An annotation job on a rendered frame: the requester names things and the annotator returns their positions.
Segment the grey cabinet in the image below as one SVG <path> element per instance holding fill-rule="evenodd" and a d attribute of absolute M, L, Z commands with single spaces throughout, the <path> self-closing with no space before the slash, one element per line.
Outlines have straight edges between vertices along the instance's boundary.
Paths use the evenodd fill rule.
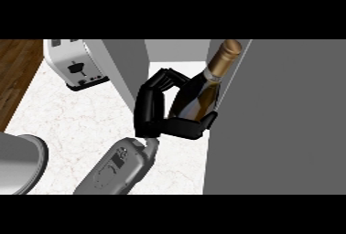
<path fill-rule="evenodd" d="M 130 110 L 139 86 L 158 68 L 189 78 L 206 68 L 209 39 L 86 39 L 84 43 Z"/>

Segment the dark grey cabinet door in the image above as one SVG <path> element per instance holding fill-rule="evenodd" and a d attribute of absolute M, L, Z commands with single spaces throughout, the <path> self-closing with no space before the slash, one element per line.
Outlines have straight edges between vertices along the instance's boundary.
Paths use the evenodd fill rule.
<path fill-rule="evenodd" d="M 219 107 L 207 194 L 346 194 L 346 40 L 256 40 Z"/>

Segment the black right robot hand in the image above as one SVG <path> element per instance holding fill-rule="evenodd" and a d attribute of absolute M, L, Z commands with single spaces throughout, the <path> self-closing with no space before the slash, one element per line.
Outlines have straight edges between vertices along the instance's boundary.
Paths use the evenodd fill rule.
<path fill-rule="evenodd" d="M 135 108 L 135 136 L 157 138 L 169 134 L 195 140 L 212 128 L 217 117 L 217 102 L 222 78 L 204 69 L 191 79 L 173 69 L 160 69 L 141 86 Z M 166 115 L 164 91 L 179 87 L 170 112 Z"/>

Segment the white toaster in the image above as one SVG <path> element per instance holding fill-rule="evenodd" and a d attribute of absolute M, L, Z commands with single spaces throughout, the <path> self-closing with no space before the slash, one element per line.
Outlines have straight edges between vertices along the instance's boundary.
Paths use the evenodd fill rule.
<path fill-rule="evenodd" d="M 109 81 L 83 39 L 44 39 L 43 57 L 73 91 Z"/>

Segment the dark wine bottle gold neck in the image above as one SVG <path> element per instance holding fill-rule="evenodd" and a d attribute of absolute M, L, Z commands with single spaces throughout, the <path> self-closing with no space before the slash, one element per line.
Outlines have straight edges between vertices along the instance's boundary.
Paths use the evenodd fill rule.
<path fill-rule="evenodd" d="M 226 39 L 206 69 L 180 87 L 169 111 L 169 118 L 179 117 L 200 121 L 213 111 L 217 103 L 222 78 L 241 51 L 241 43 L 235 39 Z"/>

